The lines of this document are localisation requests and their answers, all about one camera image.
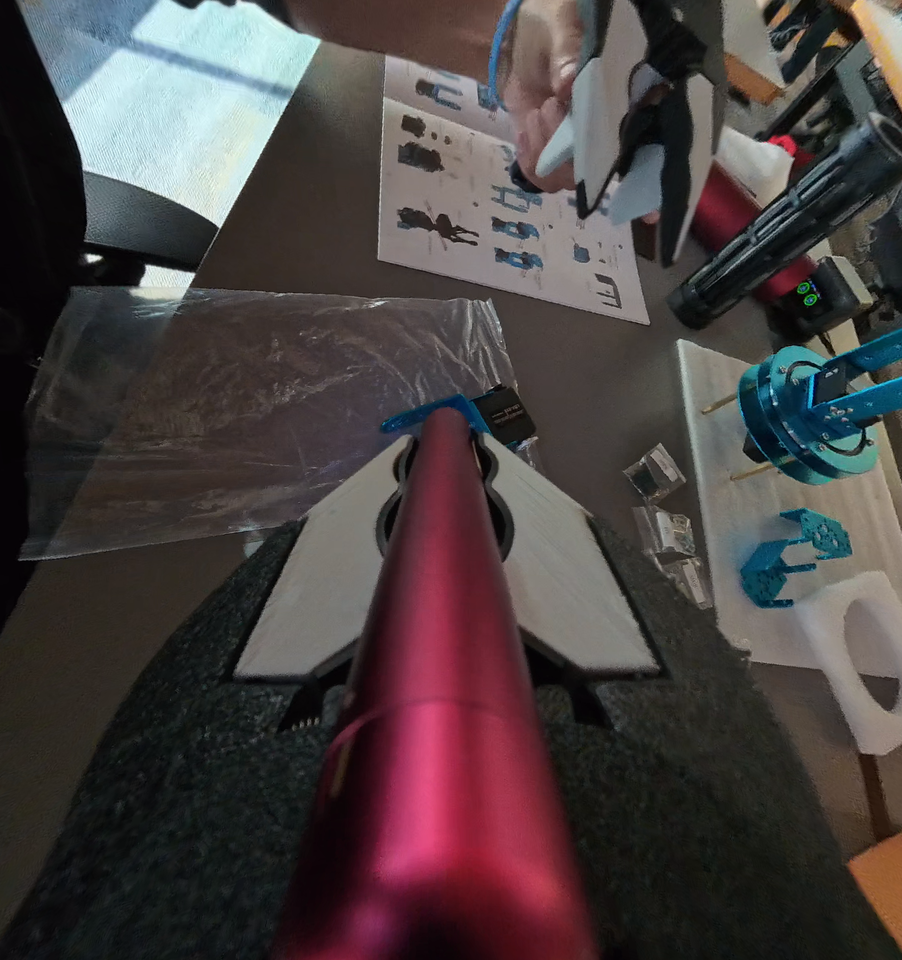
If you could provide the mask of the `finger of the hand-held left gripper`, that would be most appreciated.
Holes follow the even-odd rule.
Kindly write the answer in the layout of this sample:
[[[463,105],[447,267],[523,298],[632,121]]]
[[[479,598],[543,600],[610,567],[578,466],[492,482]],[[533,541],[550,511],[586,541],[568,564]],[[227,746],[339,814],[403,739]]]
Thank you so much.
[[[655,225],[662,204],[661,177],[665,161],[664,146],[651,143],[636,150],[628,172],[612,183],[608,218],[613,226],[635,220]]]
[[[659,107],[664,161],[660,176],[659,259],[671,267],[680,256],[715,151],[716,89],[708,77],[678,80]]]

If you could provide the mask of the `black office chair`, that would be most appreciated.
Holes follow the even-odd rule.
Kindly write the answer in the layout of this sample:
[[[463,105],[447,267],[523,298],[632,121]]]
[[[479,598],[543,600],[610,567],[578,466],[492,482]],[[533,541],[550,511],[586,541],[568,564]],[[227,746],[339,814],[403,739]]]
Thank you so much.
[[[17,2],[0,2],[0,633],[32,570],[24,408],[77,282],[86,207],[71,126]]]

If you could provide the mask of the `person's left hand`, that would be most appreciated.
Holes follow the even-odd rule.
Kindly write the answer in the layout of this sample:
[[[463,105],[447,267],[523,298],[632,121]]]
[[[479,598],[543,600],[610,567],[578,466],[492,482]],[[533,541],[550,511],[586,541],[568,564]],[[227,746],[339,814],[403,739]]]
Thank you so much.
[[[522,2],[499,72],[515,135],[516,162],[527,181],[545,193],[575,185],[569,162],[547,176],[538,175],[536,169],[540,153],[570,107],[583,38],[577,2]]]

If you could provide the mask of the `white foam block with hole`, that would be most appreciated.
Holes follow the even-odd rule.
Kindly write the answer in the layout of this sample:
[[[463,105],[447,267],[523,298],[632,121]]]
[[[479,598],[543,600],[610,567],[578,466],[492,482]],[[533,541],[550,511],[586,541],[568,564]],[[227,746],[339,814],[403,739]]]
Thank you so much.
[[[897,670],[892,709],[872,696],[848,646],[848,613],[859,607],[872,620],[878,647]],[[793,607],[817,667],[825,674],[861,754],[884,757],[902,745],[902,603],[884,571],[865,571],[824,586]]]

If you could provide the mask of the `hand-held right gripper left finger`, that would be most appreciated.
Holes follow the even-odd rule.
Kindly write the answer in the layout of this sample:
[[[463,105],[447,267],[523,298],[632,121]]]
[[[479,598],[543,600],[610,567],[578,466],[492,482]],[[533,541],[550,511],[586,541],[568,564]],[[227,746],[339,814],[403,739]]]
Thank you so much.
[[[234,670],[245,682],[333,669],[360,637],[383,563],[377,525],[398,489],[398,438],[309,510]]]

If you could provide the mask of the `clear plastic bag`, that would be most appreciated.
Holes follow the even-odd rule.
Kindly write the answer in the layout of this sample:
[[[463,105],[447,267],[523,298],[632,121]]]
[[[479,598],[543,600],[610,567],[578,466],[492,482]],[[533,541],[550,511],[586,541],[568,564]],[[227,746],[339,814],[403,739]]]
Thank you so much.
[[[491,301],[75,289],[25,408],[20,558],[275,528],[388,418],[497,385],[517,379]]]

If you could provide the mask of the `red electric screwdriver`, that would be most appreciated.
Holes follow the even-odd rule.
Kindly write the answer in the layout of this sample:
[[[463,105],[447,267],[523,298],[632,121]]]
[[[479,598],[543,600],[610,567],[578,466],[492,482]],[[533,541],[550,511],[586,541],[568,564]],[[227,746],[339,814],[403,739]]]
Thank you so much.
[[[423,425],[270,958],[600,958],[462,414]]]

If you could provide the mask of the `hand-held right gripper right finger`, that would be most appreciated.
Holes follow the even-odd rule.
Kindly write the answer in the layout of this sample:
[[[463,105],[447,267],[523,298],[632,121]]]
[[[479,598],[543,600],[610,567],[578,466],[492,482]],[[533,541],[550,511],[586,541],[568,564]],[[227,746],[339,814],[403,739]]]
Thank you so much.
[[[505,517],[503,567],[519,627],[588,677],[659,675],[588,510],[491,435],[481,434],[481,452]]]

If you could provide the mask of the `blue metal servo bracket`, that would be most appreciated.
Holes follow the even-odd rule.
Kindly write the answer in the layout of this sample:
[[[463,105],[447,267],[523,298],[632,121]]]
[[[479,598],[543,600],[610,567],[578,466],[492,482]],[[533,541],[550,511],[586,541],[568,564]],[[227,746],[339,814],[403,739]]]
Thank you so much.
[[[431,414],[441,409],[451,409],[462,414],[473,431],[491,434],[477,403],[460,392],[393,415],[381,423],[380,431],[383,434],[392,434],[409,430],[412,426],[421,425]]]

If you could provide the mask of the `white foam board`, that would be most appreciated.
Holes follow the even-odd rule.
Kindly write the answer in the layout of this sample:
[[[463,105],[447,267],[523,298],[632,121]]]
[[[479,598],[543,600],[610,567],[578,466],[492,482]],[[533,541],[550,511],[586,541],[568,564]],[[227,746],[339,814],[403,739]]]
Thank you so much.
[[[880,459],[863,476],[824,486],[805,486],[772,470],[732,480],[751,469],[742,453],[740,413],[733,404],[701,411],[731,393],[748,363],[684,340],[677,342],[676,354],[700,503],[696,533],[703,537],[719,628],[759,664],[816,668],[796,621],[797,607],[756,606],[742,589],[741,566],[758,544],[797,534],[798,525],[780,512],[806,507],[841,522],[853,555],[789,576],[782,597],[799,602],[861,572],[883,571],[902,605],[900,478],[894,475],[889,483]]]

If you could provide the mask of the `white instruction sheet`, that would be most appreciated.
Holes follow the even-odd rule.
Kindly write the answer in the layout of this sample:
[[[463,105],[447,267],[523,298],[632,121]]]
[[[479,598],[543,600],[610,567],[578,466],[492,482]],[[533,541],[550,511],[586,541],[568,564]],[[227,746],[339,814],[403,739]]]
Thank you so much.
[[[649,325],[617,184],[586,221],[574,193],[516,186],[512,125],[485,85],[387,56],[382,134],[381,261]]]

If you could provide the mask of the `black servo motor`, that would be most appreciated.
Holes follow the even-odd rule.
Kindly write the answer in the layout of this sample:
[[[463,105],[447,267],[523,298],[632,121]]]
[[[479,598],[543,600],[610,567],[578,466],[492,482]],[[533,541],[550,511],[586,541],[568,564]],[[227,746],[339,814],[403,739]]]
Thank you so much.
[[[472,400],[488,432],[503,446],[516,450],[537,437],[537,428],[517,390],[497,384]]]

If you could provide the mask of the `red metal tube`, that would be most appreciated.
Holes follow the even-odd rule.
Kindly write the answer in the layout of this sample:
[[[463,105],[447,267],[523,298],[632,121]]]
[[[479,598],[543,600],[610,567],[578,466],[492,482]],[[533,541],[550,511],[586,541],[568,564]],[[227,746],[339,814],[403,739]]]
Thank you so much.
[[[745,186],[714,160],[690,233],[704,250],[714,255],[749,226],[760,211]],[[813,280],[816,270],[817,262],[805,255],[774,274],[756,288],[752,296],[765,304],[779,302],[791,294],[798,296],[801,304],[812,295],[821,299],[823,294]]]

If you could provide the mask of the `black ribbed cylinder case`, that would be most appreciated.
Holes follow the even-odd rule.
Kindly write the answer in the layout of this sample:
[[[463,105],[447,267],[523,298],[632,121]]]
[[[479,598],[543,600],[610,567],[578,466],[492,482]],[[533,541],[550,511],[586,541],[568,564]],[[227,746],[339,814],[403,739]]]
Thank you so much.
[[[902,183],[902,129],[871,112],[705,266],[668,296],[685,327],[702,330]]]

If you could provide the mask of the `pile of clear screw bags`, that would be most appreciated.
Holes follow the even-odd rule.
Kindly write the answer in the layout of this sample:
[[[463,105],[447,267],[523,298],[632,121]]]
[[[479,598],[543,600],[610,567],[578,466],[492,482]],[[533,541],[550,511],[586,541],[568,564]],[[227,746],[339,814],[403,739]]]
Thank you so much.
[[[633,514],[643,553],[698,609],[712,609],[714,596],[703,561],[697,556],[693,524],[683,513],[661,507],[664,499],[685,486],[683,471],[658,443],[624,474],[642,500]]]

